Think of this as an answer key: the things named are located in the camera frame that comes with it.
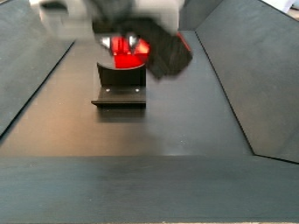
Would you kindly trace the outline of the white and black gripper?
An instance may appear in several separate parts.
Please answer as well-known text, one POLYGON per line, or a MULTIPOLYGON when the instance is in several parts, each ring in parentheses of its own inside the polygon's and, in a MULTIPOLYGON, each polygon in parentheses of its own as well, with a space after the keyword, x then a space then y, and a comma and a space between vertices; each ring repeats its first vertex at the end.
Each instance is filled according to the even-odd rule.
MULTIPOLYGON (((130 48, 137 37, 150 47, 145 68, 156 79, 175 77, 192 61, 179 37, 185 0, 28 0, 46 32, 57 39, 94 39, 101 33, 126 35, 130 48)), ((110 37, 100 44, 110 49, 110 37)))

